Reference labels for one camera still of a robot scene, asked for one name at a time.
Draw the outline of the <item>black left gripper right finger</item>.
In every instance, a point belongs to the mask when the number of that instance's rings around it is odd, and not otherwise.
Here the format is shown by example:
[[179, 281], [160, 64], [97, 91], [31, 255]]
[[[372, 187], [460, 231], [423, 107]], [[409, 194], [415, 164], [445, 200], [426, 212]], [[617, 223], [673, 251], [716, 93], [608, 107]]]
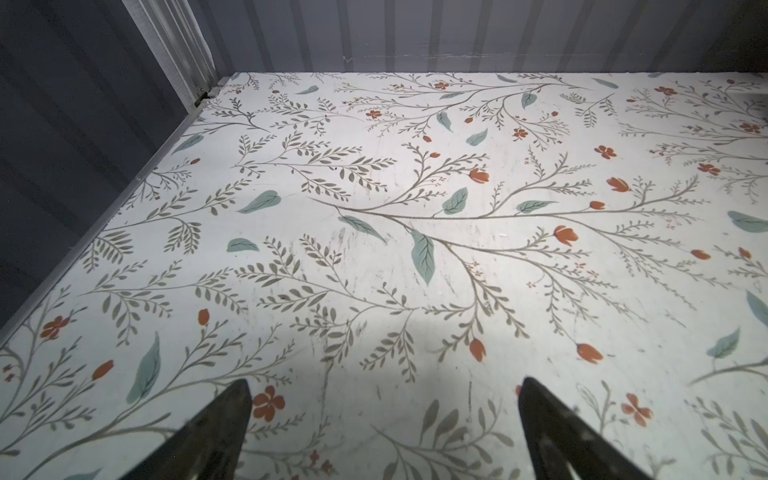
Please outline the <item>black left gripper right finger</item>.
[[533, 377], [523, 380], [518, 410], [537, 479], [650, 479]]

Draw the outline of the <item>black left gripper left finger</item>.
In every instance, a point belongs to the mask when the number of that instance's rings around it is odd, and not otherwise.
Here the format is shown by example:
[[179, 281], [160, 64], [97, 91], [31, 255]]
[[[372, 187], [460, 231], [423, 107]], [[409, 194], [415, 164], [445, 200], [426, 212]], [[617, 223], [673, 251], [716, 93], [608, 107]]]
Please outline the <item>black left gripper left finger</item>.
[[232, 479], [251, 406], [248, 383], [243, 379], [234, 381], [122, 478]]

